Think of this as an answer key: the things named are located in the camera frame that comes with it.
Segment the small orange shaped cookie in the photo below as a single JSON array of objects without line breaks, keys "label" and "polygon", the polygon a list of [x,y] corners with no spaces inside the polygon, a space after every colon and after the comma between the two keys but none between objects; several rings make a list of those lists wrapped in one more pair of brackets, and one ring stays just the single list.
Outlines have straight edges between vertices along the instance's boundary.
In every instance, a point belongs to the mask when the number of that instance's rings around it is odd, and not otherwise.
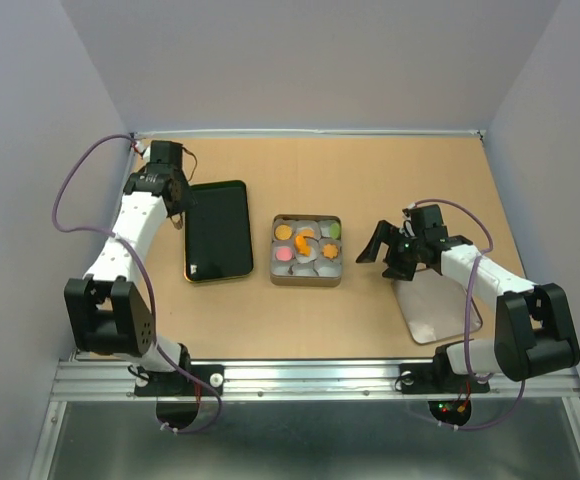
[{"label": "small orange shaped cookie", "polygon": [[339,256],[339,247],[334,243],[325,243],[321,246],[321,255],[329,260],[334,260]]}]

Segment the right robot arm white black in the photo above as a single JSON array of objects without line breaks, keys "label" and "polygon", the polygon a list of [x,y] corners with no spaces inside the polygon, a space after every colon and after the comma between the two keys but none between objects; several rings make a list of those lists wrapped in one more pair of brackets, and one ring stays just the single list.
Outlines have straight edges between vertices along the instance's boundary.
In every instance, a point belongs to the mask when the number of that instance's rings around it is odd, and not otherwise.
[{"label": "right robot arm white black", "polygon": [[424,265],[463,287],[468,299],[481,299],[495,314],[492,340],[465,338],[438,350],[430,366],[436,387],[452,390],[466,375],[486,379],[503,374],[522,382],[579,364],[576,329],[559,285],[519,277],[471,240],[449,234],[440,206],[433,201],[416,202],[403,213],[402,226],[377,223],[358,262],[374,262],[385,246],[383,277],[411,281]]}]

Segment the pink round cookie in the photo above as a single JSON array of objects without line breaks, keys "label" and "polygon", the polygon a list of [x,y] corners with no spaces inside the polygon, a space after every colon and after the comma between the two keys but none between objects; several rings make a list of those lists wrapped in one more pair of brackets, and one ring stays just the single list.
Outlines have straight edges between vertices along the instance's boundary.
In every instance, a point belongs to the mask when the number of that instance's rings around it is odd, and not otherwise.
[{"label": "pink round cookie", "polygon": [[275,250],[275,259],[279,262],[289,262],[294,258],[294,253],[289,246],[279,246]]}]

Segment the dark green metal tray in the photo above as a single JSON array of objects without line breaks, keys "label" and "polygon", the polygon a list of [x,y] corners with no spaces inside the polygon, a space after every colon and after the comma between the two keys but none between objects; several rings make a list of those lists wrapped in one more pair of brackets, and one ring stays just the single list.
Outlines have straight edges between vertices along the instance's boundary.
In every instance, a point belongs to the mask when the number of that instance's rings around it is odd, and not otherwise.
[{"label": "dark green metal tray", "polygon": [[249,275],[254,268],[246,184],[228,180],[192,187],[197,204],[184,217],[184,273],[192,283]]}]

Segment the green round cookie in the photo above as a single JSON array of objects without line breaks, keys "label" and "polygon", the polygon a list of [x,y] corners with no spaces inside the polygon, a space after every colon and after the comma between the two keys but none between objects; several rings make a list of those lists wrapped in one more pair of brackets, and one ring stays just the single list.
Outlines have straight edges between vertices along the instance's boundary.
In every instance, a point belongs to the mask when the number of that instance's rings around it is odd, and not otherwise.
[{"label": "green round cookie", "polygon": [[329,235],[333,239],[339,239],[341,237],[341,225],[338,222],[334,222],[330,225]]}]

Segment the orange round sandwich cookie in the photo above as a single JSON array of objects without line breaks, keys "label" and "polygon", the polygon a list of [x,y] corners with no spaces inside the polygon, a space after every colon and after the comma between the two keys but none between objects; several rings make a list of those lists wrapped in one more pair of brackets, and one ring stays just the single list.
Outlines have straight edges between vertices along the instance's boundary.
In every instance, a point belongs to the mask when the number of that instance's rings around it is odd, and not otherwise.
[{"label": "orange round sandwich cookie", "polygon": [[289,225],[280,224],[275,228],[274,235],[277,240],[289,240],[293,235],[293,229]]}]

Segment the gold tin lid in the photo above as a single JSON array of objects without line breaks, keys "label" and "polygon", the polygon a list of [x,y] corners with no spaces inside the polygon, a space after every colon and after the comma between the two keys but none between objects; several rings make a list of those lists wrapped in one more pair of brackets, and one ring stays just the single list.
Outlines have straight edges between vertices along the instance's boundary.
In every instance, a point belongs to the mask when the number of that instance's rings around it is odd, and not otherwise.
[{"label": "gold tin lid", "polygon": [[463,336],[466,290],[424,269],[412,281],[394,280],[393,293],[413,340],[420,345]]}]

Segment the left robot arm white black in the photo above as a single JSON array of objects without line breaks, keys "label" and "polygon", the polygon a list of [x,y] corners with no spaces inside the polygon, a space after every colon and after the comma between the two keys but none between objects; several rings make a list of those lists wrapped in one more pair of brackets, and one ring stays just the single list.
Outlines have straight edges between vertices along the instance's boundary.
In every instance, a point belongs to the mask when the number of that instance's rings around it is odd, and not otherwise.
[{"label": "left robot arm white black", "polygon": [[180,394],[192,384],[190,354],[157,332],[145,260],[161,225],[172,220],[180,228],[184,212],[196,204],[184,172],[188,151],[172,141],[131,146],[144,164],[127,178],[113,226],[81,229],[106,240],[83,276],[67,281],[64,300],[79,350],[123,358],[141,377],[158,375],[169,393]]}]

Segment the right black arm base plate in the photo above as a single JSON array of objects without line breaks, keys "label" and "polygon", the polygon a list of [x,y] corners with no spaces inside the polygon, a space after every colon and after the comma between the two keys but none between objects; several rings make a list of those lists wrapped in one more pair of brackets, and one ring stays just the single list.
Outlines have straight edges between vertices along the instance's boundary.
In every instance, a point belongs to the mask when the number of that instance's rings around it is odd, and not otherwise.
[{"label": "right black arm base plate", "polygon": [[442,371],[432,363],[404,363],[400,366],[395,389],[406,395],[488,393],[490,385],[451,370]]}]

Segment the orange fish cookie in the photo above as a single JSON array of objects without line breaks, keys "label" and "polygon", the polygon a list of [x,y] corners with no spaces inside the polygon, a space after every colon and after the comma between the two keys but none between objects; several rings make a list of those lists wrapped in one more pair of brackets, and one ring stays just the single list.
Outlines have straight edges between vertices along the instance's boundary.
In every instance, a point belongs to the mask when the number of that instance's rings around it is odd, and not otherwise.
[{"label": "orange fish cookie", "polygon": [[313,241],[312,237],[306,237],[304,235],[297,235],[294,239],[294,245],[298,255],[304,257],[310,257],[313,252],[312,244]]}]

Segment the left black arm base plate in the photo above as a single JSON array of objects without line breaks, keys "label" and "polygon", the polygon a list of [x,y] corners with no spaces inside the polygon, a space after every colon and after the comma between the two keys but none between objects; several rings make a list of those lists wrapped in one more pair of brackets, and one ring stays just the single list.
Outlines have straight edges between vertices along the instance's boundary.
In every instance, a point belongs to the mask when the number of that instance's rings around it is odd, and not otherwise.
[{"label": "left black arm base plate", "polygon": [[[129,366],[128,371],[134,377],[134,395],[137,397],[192,397],[201,393],[203,397],[210,396],[205,389],[198,389],[194,382],[172,372],[148,372],[142,367]],[[224,376],[225,368],[221,364],[193,364],[190,373],[199,380],[211,384],[211,376]]]}]

